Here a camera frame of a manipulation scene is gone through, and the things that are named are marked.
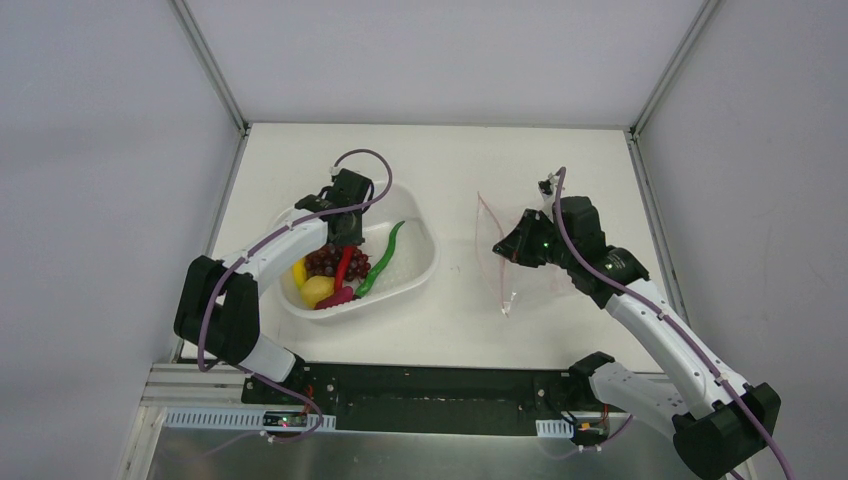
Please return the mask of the red chili pepper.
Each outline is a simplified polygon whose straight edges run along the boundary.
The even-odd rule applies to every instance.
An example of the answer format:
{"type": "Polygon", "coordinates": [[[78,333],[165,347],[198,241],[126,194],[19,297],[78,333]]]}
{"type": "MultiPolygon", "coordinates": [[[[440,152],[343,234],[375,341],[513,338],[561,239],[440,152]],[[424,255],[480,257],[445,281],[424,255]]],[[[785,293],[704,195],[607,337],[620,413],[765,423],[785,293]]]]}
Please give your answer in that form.
{"type": "Polygon", "coordinates": [[[342,256],[341,256],[339,263],[336,267],[336,273],[335,273],[335,276],[334,276],[334,291],[335,292],[338,292],[344,286],[347,271],[348,271],[349,265],[350,265],[350,263],[353,259],[354,253],[355,253],[355,247],[354,246],[345,246],[342,249],[342,256]]]}

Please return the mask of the red grape bunch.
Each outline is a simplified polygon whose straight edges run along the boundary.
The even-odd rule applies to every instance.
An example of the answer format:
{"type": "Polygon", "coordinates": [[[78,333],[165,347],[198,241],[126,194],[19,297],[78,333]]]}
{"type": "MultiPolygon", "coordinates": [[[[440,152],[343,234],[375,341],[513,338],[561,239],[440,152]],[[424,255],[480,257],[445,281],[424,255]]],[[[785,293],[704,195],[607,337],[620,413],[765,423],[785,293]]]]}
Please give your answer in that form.
{"type": "MultiPolygon", "coordinates": [[[[358,246],[354,247],[355,253],[347,271],[346,282],[352,282],[357,279],[363,280],[372,267],[369,256],[358,246]]],[[[308,254],[305,258],[309,276],[334,277],[343,248],[327,244],[319,250],[308,254]]]]}

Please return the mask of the clear pink zip bag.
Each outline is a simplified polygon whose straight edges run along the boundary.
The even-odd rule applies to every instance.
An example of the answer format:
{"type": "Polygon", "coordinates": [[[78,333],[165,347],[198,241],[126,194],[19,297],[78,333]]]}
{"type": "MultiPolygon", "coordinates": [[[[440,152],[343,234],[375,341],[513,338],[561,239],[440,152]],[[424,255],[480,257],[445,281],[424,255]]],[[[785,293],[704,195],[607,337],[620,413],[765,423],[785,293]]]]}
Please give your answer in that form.
{"type": "Polygon", "coordinates": [[[578,295],[565,270],[553,265],[523,267],[494,252],[494,245],[517,226],[523,212],[521,206],[477,194],[476,260],[498,310],[507,318],[551,307],[556,301],[578,295]]]}

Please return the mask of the white plastic basket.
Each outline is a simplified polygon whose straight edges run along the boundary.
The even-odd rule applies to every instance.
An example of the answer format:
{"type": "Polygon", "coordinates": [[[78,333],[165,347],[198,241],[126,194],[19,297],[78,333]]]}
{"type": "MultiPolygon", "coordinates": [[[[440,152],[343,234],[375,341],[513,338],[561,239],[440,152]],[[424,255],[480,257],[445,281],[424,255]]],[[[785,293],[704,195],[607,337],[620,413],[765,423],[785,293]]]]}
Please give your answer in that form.
{"type": "Polygon", "coordinates": [[[440,250],[415,193],[395,183],[388,195],[370,207],[363,218],[362,245],[354,250],[344,285],[355,291],[378,265],[390,243],[394,250],[365,296],[341,305],[314,310],[303,302],[291,271],[272,284],[273,304],[284,312],[310,321],[352,318],[377,307],[410,297],[435,271],[440,250]]]}

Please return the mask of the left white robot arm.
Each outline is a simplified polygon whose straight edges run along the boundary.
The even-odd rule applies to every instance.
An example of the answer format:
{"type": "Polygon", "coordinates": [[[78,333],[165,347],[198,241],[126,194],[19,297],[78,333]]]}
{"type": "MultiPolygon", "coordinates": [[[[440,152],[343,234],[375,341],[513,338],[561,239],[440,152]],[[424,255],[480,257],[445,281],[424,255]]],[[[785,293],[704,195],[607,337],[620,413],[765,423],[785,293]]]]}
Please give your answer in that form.
{"type": "Polygon", "coordinates": [[[374,203],[371,179],[348,169],[287,211],[275,229],[222,260],[201,255],[187,270],[174,321],[176,335],[199,352],[267,379],[281,404],[297,402],[302,359],[260,329],[262,294],[298,260],[327,245],[360,245],[362,216],[374,203]]]}

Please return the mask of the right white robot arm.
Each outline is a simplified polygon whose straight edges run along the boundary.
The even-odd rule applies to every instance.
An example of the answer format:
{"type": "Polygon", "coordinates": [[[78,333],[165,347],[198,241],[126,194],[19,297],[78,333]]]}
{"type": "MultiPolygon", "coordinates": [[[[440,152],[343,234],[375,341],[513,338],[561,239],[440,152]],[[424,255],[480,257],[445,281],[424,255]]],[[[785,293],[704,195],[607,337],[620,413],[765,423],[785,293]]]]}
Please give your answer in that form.
{"type": "Polygon", "coordinates": [[[636,380],[611,356],[572,367],[569,400],[583,410],[604,402],[668,438],[700,479],[722,479],[773,442],[782,400],[716,355],[671,309],[647,269],[606,240],[598,210],[582,196],[525,210],[492,247],[522,267],[556,266],[575,288],[623,325],[667,375],[670,387],[636,380]]]}

